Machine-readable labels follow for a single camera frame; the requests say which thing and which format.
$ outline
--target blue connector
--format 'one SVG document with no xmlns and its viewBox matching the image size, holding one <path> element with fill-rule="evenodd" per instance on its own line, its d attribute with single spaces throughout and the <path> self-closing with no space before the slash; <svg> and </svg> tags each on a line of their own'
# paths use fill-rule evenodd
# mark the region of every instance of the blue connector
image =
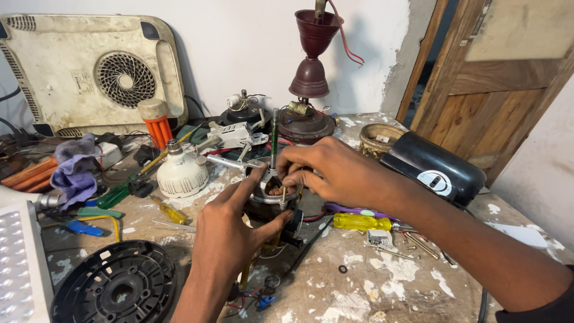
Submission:
<svg viewBox="0 0 574 323">
<path fill-rule="evenodd" d="M 273 302 L 275 300 L 274 297 L 271 296 L 267 296 L 266 298 L 262 298 L 261 302 L 259 302 L 259 305 L 257 305 L 257 310 L 263 311 L 264 309 L 266 309 L 269 304 L 271 304 L 271 302 Z"/>
<path fill-rule="evenodd" d="M 62 228 L 68 229 L 75 233 L 84 233 L 89 236 L 94 237 L 101 237 L 104 235 L 104 231 L 98 228 L 93 228 L 87 224 L 83 224 L 81 221 L 78 220 L 70 220 L 66 222 L 62 222 L 60 224 Z"/>
</svg>

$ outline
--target white wall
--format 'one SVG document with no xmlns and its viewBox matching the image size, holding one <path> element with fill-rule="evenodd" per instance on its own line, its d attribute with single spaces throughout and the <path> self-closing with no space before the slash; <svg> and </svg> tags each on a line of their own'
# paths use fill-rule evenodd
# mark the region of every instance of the white wall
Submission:
<svg viewBox="0 0 574 323">
<path fill-rule="evenodd" d="M 345 20 L 349 48 L 366 63 L 359 68 L 350 61 L 337 34 L 320 56 L 331 93 L 312 103 L 320 107 L 332 105 L 330 111 L 337 113 L 378 111 L 385 80 L 407 34 L 409 0 L 334 3 Z M 156 16 L 176 35 L 186 92 L 202 101 L 209 114 L 218 115 L 226 108 L 225 98 L 241 89 L 268 95 L 263 101 L 269 108 L 296 99 L 288 88 L 305 53 L 294 12 L 314 6 L 313 0 L 18 0 L 4 1 L 0 13 Z M 330 5 L 327 11 L 332 12 Z M 405 67 L 407 78 L 412 64 Z M 0 59 L 0 84 L 9 91 L 15 80 L 5 72 L 6 65 Z"/>
<path fill-rule="evenodd" d="M 574 77 L 491 190 L 574 250 Z"/>
</svg>

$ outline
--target cooling fan vent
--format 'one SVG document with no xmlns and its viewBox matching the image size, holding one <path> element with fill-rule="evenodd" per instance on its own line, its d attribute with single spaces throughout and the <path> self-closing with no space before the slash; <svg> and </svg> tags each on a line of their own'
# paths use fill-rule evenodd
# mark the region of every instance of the cooling fan vent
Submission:
<svg viewBox="0 0 574 323">
<path fill-rule="evenodd" d="M 156 93 L 152 72 L 133 56 L 116 53 L 105 57 L 96 73 L 102 90 L 123 106 L 136 107 Z"/>
</svg>

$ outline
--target white sticker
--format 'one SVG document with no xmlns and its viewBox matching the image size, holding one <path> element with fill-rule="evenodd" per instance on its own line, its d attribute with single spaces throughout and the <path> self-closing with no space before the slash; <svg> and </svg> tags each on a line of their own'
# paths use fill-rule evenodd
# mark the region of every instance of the white sticker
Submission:
<svg viewBox="0 0 574 323">
<path fill-rule="evenodd" d="M 382 134 L 378 134 L 376 140 L 382 141 L 382 142 L 384 142 L 384 143 L 388 143 L 388 142 L 389 142 L 389 138 L 383 136 Z"/>
<path fill-rule="evenodd" d="M 78 94 L 95 94 L 92 80 L 87 73 L 82 71 L 71 71 L 71 73 Z"/>
<path fill-rule="evenodd" d="M 417 179 L 430 186 L 438 195 L 448 196 L 452 190 L 451 180 L 439 171 L 425 171 Z"/>
</svg>

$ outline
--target purple tool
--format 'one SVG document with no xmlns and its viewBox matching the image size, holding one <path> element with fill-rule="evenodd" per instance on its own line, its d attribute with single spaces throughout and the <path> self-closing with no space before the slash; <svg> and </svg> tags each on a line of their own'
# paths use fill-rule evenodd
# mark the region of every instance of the purple tool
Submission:
<svg viewBox="0 0 574 323">
<path fill-rule="evenodd" d="M 350 207 L 342 206 L 340 204 L 333 203 L 333 202 L 327 202 L 327 203 L 325 203 L 324 206 L 325 206 L 325 209 L 327 209 L 329 211 L 355 213 L 355 214 L 361 214 L 363 216 L 369 216 L 369 217 L 375 217 L 375 218 L 389 218 L 393 221 L 399 221 L 397 218 L 392 217 L 392 216 L 385 214 L 385 213 L 367 210 L 367 209 L 351 209 Z"/>
</svg>

